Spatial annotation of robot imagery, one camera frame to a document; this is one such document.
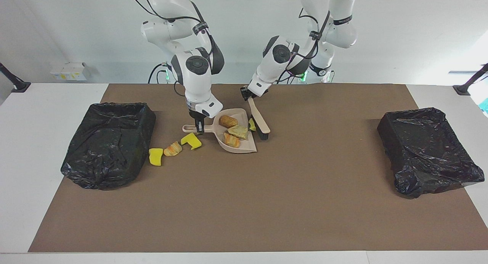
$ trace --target black stand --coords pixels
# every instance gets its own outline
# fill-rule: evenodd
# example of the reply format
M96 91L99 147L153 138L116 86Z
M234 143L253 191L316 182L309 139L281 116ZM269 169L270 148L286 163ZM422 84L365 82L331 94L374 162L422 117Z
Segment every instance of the black stand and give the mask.
M2 63L0 63L0 71L14 84L12 92L24 92L29 88L30 82L24 82L21 78L15 76Z
M470 85L474 84L476 80L478 80L481 76L483 76L488 71L488 64L485 64L477 73L474 75L464 84L464 85L453 85L454 90L456 90L457 94L459 95L471 95L467 92L467 89Z

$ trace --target brown table surface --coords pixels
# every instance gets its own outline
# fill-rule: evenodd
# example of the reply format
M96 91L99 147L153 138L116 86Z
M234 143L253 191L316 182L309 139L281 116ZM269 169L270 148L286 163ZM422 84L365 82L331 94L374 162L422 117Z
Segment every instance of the brown table surface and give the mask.
M239 85L212 91L250 115ZM110 85L102 102L147 102L151 147L192 123L172 85ZM267 141L254 134L257 153L227 153L205 134L201 148L146 163L115 191L65 178L29 251L488 250L465 189L415 200L395 191L376 126L417 108L405 85L275 85L256 104L271 129Z

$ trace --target beige dustpan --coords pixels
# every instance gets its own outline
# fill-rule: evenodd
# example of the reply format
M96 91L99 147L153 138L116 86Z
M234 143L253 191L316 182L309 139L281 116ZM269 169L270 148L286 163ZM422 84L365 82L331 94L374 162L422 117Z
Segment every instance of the beige dustpan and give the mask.
M232 148L230 146L227 146L223 141L223 133L227 131L227 128L221 126L218 124L218 120L222 116L230 116L232 118L237 119L239 122L239 125L247 127L249 121L247 119L247 113L246 110L244 109L225 109L221 112L219 112L215 117L213 124L210 126L204 126L204 132L213 132L215 134L215 137L217 138L218 143L220 146L225 149L226 151L229 151L231 153L255 153L256 150L256 144L254 144L254 138L252 137L251 132L247 133L247 140L242 140L241 139L241 145L239 148ZM192 125L184 125L183 126L183 132L197 132L197 128Z

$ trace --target garbage bag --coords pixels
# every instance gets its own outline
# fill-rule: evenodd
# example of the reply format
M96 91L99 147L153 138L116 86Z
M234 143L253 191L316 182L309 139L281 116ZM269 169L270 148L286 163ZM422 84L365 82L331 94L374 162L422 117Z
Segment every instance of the garbage bag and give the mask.
M146 103L92 104L69 144L61 173L85 189L129 184L148 158L155 121Z
M378 125L398 192L412 198L483 182L485 175L435 108L386 113Z

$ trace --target white table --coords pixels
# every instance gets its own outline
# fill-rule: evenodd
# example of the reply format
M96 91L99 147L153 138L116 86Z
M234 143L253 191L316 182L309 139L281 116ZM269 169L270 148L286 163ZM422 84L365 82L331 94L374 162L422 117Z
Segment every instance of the white table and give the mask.
M0 106L0 263L488 263L488 251L270 253L27 253L63 176L59 166L90 104L106 84L33 84ZM420 108L447 114L474 162L488 172L488 118L451 87L408 85ZM488 183L466 188L485 224Z

